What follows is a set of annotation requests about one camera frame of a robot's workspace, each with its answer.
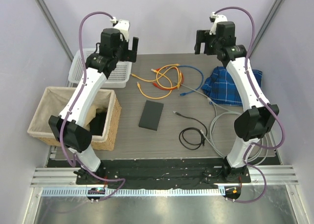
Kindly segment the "black network switch box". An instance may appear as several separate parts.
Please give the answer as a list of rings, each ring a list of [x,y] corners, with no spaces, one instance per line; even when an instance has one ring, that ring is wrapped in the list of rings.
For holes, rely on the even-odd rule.
[[[147,100],[138,127],[157,131],[164,104]]]

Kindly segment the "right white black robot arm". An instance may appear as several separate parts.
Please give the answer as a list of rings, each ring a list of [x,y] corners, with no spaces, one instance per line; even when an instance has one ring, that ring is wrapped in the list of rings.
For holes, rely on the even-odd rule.
[[[236,140],[231,152],[224,158],[221,175],[227,182],[236,182],[246,173],[247,157],[265,134],[269,133],[279,107],[270,104],[254,77],[247,50],[236,44],[235,24],[218,22],[211,30],[196,32],[195,54],[204,44],[206,55],[215,55],[231,75],[242,101],[243,113],[235,120]]]

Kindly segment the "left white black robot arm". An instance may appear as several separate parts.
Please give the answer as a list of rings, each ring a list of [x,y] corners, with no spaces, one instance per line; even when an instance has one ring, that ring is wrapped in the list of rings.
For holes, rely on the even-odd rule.
[[[84,128],[85,119],[96,94],[107,81],[118,62],[136,62],[138,38],[133,38],[129,49],[129,28],[116,25],[105,28],[95,51],[83,60],[83,76],[71,99],[59,116],[49,118],[49,126],[61,148],[68,148],[74,155],[68,163],[75,167],[80,162],[81,170],[88,173],[93,184],[105,178],[105,169],[96,156],[92,145],[92,134]]]

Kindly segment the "blue plaid cloth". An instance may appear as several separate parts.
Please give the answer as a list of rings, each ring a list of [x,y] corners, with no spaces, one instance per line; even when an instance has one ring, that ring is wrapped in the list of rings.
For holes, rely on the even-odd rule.
[[[217,66],[205,80],[201,90],[219,105],[242,106],[236,85],[223,66]]]

